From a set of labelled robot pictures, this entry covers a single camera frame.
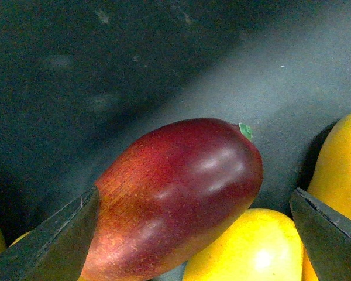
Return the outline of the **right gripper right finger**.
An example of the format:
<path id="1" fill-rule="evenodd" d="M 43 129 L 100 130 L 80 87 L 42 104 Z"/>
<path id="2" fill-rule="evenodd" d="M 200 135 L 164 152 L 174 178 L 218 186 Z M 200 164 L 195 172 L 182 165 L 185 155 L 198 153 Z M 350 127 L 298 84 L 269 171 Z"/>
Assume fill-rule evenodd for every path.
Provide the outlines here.
<path id="1" fill-rule="evenodd" d="M 318 279 L 351 280 L 351 220 L 299 188 L 290 208 Z"/>

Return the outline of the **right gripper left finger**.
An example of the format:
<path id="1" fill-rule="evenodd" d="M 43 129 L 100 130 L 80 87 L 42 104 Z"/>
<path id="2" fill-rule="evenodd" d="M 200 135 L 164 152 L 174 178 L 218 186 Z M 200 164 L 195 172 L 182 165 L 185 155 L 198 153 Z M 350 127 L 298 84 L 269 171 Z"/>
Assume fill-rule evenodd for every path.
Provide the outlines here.
<path id="1" fill-rule="evenodd" d="M 0 280 L 78 280 L 98 209 L 93 186 L 0 254 Z"/>

